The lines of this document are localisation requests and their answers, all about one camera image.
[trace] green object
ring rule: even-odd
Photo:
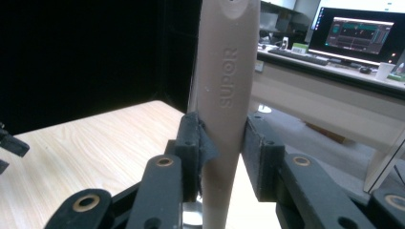
[[[306,54],[308,52],[308,45],[294,43],[292,44],[291,51],[298,54]]]
[[[387,78],[392,79],[392,80],[396,80],[396,81],[401,81],[401,82],[405,81],[405,75],[403,73],[401,75],[391,73],[391,74],[388,75]]]

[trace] keyboard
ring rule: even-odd
[[[269,50],[268,53],[278,54],[278,55],[282,55],[282,56],[289,57],[292,59],[306,61],[306,62],[316,64],[316,65],[322,65],[322,66],[328,65],[328,60],[322,60],[322,59],[318,59],[318,58],[312,57],[312,56],[294,54],[294,53],[282,51],[282,50]]]

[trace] screw hole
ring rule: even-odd
[[[300,166],[309,166],[310,165],[310,160],[308,160],[305,157],[302,156],[296,156],[295,158],[293,158],[294,163]]]
[[[346,229],[357,229],[357,224],[348,218],[339,218],[338,220],[339,224]]]
[[[79,198],[74,203],[74,210],[76,212],[87,212],[92,210],[100,203],[100,197],[95,194],[89,194],[84,197]]]
[[[158,218],[150,218],[145,221],[143,224],[144,229],[159,229],[161,225],[160,219]]]
[[[173,160],[170,158],[162,158],[158,160],[157,164],[159,166],[170,166],[171,164],[173,164]]]
[[[394,208],[405,212],[405,198],[397,195],[387,195],[385,200]]]

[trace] desk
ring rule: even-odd
[[[377,188],[405,152],[405,86],[357,71],[259,52],[252,101],[376,149],[364,190]]]
[[[139,182],[148,159],[176,138],[181,117],[155,101],[17,135],[31,149],[23,158],[0,149],[10,164],[0,176],[0,228],[43,228],[80,190],[114,196]],[[226,228],[280,227],[275,205],[255,199],[243,163],[235,186]]]

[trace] wooden table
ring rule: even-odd
[[[149,158],[175,139],[182,113],[159,102],[95,115],[16,137],[30,145],[0,176],[0,228],[43,228],[60,204],[87,188],[112,196],[139,182]],[[226,228],[279,227],[273,203],[258,203],[239,163]]]

